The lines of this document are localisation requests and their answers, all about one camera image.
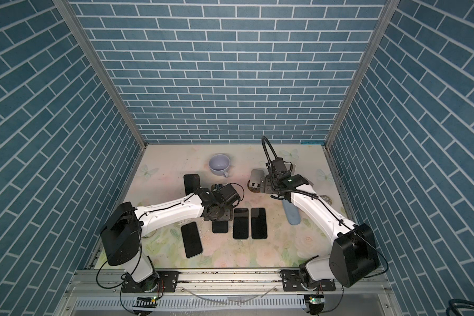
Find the pink-edged black phone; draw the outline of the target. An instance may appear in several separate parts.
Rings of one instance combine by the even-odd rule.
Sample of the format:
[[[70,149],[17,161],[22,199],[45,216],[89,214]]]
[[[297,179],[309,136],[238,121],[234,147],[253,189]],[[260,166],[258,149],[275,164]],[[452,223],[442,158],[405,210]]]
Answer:
[[[213,221],[212,222],[212,233],[213,234],[226,234],[229,231],[228,221]]]

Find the green-edged black phone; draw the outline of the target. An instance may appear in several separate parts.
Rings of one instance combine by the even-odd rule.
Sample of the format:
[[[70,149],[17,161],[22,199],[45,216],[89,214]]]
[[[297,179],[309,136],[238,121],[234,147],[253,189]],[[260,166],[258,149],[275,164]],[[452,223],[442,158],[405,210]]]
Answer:
[[[249,238],[249,209],[235,208],[233,219],[233,238],[248,239]]]

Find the black phone front stand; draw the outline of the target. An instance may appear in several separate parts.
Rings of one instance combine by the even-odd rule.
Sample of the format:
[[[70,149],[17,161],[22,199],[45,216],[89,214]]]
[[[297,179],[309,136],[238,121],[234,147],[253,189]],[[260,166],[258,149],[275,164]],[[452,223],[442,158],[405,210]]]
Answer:
[[[181,226],[184,251],[187,258],[193,258],[203,252],[203,246],[197,223],[191,222]]]

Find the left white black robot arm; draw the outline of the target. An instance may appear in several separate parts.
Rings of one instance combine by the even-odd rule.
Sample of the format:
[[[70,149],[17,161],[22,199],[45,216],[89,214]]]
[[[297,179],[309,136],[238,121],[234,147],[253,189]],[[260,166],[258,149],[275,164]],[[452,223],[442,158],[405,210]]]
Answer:
[[[204,221],[230,221],[233,209],[243,198],[231,184],[214,184],[162,204],[134,207],[125,202],[100,229],[107,263],[125,270],[122,285],[128,291],[134,287],[136,292],[160,292],[160,275],[144,253],[142,238],[164,226],[199,217]]]

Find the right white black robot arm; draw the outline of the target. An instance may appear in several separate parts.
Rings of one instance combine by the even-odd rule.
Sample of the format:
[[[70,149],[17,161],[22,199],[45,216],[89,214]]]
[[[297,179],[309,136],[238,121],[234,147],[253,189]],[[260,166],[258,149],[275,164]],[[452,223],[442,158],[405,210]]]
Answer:
[[[329,255],[316,255],[299,266],[304,288],[313,290],[322,280],[329,279],[350,288],[359,280],[379,275],[373,273],[379,267],[379,252],[370,226],[357,225],[332,208],[306,178],[294,175],[293,168],[286,167],[283,158],[268,159],[266,167],[269,174],[265,184],[270,187],[266,192],[282,201],[288,222],[299,224],[302,211],[330,240]]]

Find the black round phone stand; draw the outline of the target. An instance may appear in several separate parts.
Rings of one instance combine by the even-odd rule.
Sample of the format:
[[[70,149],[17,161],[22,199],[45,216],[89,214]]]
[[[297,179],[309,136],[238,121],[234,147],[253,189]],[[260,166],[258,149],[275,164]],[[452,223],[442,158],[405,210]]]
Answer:
[[[248,189],[253,193],[265,192],[265,172],[262,169],[252,169]]]

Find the blue glasses case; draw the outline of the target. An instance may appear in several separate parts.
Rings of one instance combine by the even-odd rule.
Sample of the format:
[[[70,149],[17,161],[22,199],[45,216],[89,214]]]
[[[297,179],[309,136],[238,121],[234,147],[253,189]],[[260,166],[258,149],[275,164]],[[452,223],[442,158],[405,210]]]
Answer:
[[[283,209],[290,225],[299,225],[302,221],[298,208],[288,200],[283,200]]]

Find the lavender ceramic mug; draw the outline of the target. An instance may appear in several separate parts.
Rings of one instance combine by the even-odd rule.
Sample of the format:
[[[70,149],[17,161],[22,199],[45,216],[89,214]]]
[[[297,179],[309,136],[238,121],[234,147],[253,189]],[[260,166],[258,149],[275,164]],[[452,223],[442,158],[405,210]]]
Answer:
[[[230,158],[224,154],[214,155],[208,163],[210,171],[217,176],[229,177]]]

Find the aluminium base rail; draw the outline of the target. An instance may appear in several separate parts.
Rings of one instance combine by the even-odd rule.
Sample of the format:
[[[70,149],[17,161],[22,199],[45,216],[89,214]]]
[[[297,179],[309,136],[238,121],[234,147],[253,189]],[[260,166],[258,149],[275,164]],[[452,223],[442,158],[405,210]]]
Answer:
[[[163,286],[139,293],[120,270],[79,270],[56,315],[400,315],[384,276],[350,288],[323,280],[303,287],[279,268],[162,269]]]

